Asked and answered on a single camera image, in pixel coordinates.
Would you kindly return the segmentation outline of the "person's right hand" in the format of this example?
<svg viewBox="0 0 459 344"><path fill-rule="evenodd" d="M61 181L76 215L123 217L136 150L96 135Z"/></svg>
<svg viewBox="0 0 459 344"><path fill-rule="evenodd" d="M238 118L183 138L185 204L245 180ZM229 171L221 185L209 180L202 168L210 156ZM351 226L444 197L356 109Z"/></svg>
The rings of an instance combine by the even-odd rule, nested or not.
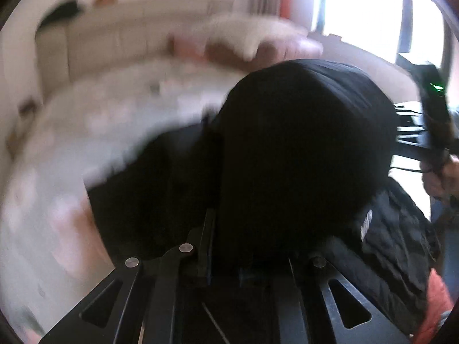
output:
<svg viewBox="0 0 459 344"><path fill-rule="evenodd" d="M447 203L453 196L458 199L458 156L452 155L437 175L427 162L420 163L423 171L423 186L428 195Z"/></svg>

